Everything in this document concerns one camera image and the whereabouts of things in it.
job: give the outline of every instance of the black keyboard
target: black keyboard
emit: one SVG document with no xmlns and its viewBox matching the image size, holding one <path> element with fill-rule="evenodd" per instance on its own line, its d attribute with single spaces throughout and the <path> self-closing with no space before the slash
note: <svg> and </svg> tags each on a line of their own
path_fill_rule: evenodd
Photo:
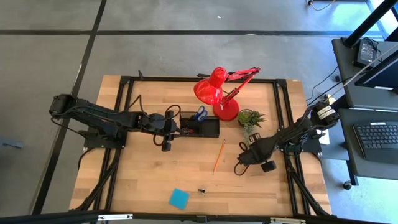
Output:
<svg viewBox="0 0 398 224">
<path fill-rule="evenodd" d="M 367 160 L 398 164 L 398 122 L 362 123 L 353 127 Z"/>
</svg>

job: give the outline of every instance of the blue square paper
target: blue square paper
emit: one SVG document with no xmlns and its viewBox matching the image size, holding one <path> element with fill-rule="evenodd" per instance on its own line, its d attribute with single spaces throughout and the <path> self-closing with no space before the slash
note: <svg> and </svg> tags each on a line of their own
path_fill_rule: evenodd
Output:
<svg viewBox="0 0 398 224">
<path fill-rule="evenodd" d="M 185 207 L 187 206 L 188 199 L 189 199 L 188 193 L 183 192 L 182 190 L 179 189 L 174 189 L 172 196 L 170 197 L 169 204 L 181 210 L 184 210 Z"/>
</svg>

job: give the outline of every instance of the yellow pencil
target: yellow pencil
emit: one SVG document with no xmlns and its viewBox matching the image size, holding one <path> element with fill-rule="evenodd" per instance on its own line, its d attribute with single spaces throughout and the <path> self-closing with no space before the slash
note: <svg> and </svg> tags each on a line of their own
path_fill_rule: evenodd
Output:
<svg viewBox="0 0 398 224">
<path fill-rule="evenodd" d="M 214 169 L 213 169 L 213 175 L 214 175 L 214 172 L 216 172 L 216 170 L 217 170 L 218 162 L 220 161 L 220 157 L 221 157 L 221 153 L 223 153 L 224 144 L 225 144 L 225 139 L 224 139 L 224 141 L 223 141 L 223 145 L 221 146 L 220 153 L 218 153 L 216 165 L 214 166 Z"/>
</svg>

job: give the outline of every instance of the wooden tabletop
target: wooden tabletop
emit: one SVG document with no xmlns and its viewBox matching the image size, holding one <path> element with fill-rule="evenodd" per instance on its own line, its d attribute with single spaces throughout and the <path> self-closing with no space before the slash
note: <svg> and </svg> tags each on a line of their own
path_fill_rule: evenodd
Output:
<svg viewBox="0 0 398 224">
<path fill-rule="evenodd" d="M 97 104 L 114 108 L 120 76 L 104 76 Z M 193 93 L 195 82 L 145 82 L 136 81 L 131 100 L 142 95 L 142 104 L 147 113 L 160 113 L 172 104 L 179 104 L 182 111 L 197 111 L 203 105 Z M 302 83 L 287 80 L 294 120 L 306 109 Z M 225 83 L 226 91 L 238 83 Z M 284 122 L 287 115 L 280 90 Z M 249 108 L 265 114 L 262 128 L 256 128 L 262 137 L 276 133 L 279 124 L 275 97 L 271 84 L 248 83 L 235 97 L 240 108 Z M 204 105 L 213 115 L 211 106 Z M 130 111 L 139 111 L 135 104 Z M 264 173 L 260 166 L 250 166 L 242 176 L 236 176 L 233 167 L 241 153 L 239 142 L 243 129 L 236 120 L 220 121 L 219 138 L 177 138 L 172 141 L 170 152 L 162 152 L 152 142 L 153 136 L 144 133 L 129 133 L 126 147 L 122 150 L 111 210 L 114 212 L 208 214 L 208 215 L 277 215 L 292 214 L 289 188 L 283 154 L 275 152 L 271 159 L 276 170 Z M 213 168 L 223 140 L 226 140 L 218 169 Z M 98 181 L 104 149 L 89 152 L 82 160 L 76 179 L 70 208 L 79 206 Z M 302 154 L 305 183 L 318 203 L 331 212 L 322 169 L 311 154 Z M 104 208 L 108 186 L 101 200 Z M 185 210 L 169 205 L 174 189 L 190 194 Z M 205 195 L 198 189 L 206 189 Z M 299 189 L 296 186 L 299 211 L 302 211 Z"/>
</svg>

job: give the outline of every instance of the blue scissors handle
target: blue scissors handle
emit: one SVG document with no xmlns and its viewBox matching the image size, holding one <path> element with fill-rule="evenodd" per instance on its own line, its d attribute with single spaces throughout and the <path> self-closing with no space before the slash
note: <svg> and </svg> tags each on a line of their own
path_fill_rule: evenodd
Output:
<svg viewBox="0 0 398 224">
<path fill-rule="evenodd" d="M 200 106 L 198 109 L 198 113 L 193 117 L 193 119 L 197 120 L 197 121 L 203 121 L 207 118 L 207 110 L 204 106 Z"/>
</svg>

